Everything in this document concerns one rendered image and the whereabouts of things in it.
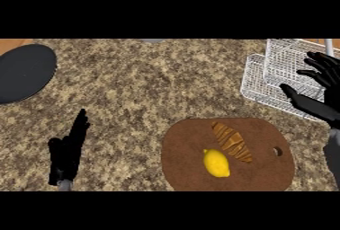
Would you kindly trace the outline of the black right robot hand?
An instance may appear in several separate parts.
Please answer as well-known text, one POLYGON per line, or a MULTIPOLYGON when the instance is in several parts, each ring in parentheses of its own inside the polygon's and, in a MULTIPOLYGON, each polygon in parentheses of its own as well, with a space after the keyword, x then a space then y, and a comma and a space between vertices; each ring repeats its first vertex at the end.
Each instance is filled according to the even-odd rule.
POLYGON ((305 96, 289 84, 281 84, 281 89, 295 108, 340 129, 340 59, 309 51, 305 62, 317 70, 299 69, 296 73, 311 77, 324 87, 324 102, 305 96))

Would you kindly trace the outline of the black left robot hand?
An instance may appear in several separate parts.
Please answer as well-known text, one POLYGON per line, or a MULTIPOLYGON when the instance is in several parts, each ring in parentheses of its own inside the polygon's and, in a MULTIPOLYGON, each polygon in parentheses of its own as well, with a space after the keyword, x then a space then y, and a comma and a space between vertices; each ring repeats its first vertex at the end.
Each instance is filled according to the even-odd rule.
POLYGON ((89 127, 86 110, 80 109, 70 134, 64 138, 52 137, 48 141, 51 153, 48 183, 52 186, 58 186, 63 181, 73 181, 76 178, 89 127))

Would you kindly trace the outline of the brown croissant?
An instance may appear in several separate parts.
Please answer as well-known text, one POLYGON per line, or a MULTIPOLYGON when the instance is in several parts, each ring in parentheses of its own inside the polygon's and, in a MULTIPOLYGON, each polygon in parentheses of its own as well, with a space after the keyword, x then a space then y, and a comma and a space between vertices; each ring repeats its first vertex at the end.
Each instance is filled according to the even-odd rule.
POLYGON ((213 121, 212 129, 222 150, 240 161, 253 162, 253 155, 241 133, 224 123, 213 121))

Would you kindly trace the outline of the dark grey round plate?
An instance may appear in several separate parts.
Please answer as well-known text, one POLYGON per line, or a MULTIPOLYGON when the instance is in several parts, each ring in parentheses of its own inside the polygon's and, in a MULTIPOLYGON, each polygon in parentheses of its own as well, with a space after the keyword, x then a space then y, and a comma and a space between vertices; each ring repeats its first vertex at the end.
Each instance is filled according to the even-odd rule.
POLYGON ((46 87, 58 69, 54 49, 42 44, 24 45, 0 56, 0 104, 20 102, 46 87))

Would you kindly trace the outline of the yellow lemon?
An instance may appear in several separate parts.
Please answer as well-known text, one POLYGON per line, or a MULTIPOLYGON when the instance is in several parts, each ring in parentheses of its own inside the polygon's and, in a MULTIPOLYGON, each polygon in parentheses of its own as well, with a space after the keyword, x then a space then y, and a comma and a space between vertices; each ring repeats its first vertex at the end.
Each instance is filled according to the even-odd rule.
POLYGON ((207 172, 215 177, 230 177, 230 160, 218 150, 203 150, 203 164, 207 172))

